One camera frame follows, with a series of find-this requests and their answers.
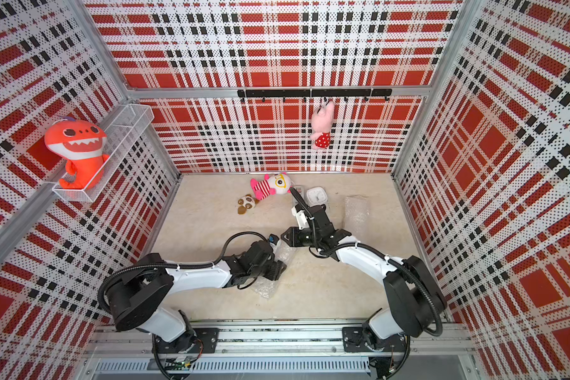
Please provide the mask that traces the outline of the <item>bubble wrap sheet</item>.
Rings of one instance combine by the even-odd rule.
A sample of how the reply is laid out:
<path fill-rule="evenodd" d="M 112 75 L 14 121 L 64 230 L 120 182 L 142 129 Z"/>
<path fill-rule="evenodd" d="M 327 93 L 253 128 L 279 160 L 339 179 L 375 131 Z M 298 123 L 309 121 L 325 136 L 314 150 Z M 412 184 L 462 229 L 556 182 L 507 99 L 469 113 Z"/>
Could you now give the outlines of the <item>bubble wrap sheet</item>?
<path fill-rule="evenodd" d="M 369 231 L 370 209 L 367 198 L 363 196 L 348 196 L 345 199 L 345 216 L 343 228 L 358 240 L 367 239 Z"/>
<path fill-rule="evenodd" d="M 296 253 L 296 248 L 290 247 L 281 239 L 278 245 L 270 244 L 270 246 L 273 251 L 269 265 L 252 286 L 252 289 L 264 299 L 274 296 L 280 284 L 279 280 Z"/>

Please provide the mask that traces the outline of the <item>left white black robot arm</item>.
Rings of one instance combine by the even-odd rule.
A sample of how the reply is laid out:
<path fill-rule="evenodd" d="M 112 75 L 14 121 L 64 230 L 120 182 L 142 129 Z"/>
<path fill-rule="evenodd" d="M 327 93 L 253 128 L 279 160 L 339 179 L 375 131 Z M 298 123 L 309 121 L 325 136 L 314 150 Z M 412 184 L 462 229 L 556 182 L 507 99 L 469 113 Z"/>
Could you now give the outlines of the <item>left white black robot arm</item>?
<path fill-rule="evenodd" d="M 163 305 L 176 293 L 204 288 L 244 290 L 263 277 L 277 281 L 287 268 L 276 259 L 279 238 L 253 231 L 226 240 L 218 259 L 205 263 L 165 261 L 150 253 L 114 272 L 98 289 L 98 305 L 111 314 L 118 331 L 138 329 L 166 343 L 192 337 L 185 314 Z"/>

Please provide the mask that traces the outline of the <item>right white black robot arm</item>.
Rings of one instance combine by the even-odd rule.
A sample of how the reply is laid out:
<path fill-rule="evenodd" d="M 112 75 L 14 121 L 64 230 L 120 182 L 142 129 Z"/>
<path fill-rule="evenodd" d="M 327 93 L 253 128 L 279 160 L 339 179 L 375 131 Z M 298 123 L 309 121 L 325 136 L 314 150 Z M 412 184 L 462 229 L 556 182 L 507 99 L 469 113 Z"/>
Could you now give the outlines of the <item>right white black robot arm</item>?
<path fill-rule="evenodd" d="M 334 227 L 324 205 L 297 204 L 291 212 L 298 225 L 281 234 L 285 244 L 306 246 L 317 258 L 351 266 L 384 286 L 388 307 L 375 312 L 362 327 L 361 339 L 368 349 L 380 351 L 399 335 L 442 335 L 441 314 L 447 302 L 424 261 L 417 256 L 389 256 L 360 242 L 351 232 Z"/>

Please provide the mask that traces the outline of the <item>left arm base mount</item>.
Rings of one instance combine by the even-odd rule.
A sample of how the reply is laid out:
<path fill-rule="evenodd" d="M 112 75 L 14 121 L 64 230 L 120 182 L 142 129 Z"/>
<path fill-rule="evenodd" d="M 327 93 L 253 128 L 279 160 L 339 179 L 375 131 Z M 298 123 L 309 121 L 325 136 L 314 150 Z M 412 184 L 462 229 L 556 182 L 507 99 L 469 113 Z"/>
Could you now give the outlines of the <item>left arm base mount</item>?
<path fill-rule="evenodd" d="M 217 328 L 196 328 L 194 332 L 187 331 L 173 342 L 165 342 L 158 336 L 153 338 L 153 348 L 158 354 L 198 354 L 201 349 L 203 354 L 215 352 L 219 338 Z"/>

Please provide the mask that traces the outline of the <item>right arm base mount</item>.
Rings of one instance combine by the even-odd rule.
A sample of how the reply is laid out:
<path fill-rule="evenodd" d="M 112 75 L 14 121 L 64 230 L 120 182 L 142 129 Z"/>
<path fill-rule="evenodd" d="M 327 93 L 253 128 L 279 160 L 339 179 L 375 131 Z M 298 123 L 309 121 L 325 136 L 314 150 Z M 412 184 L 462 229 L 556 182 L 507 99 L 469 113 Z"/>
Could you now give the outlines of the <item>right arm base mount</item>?
<path fill-rule="evenodd" d="M 407 347 L 405 337 L 395 334 L 382 339 L 375 335 L 368 327 L 344 327 L 342 329 L 344 350 L 349 353 L 359 352 L 401 352 Z"/>

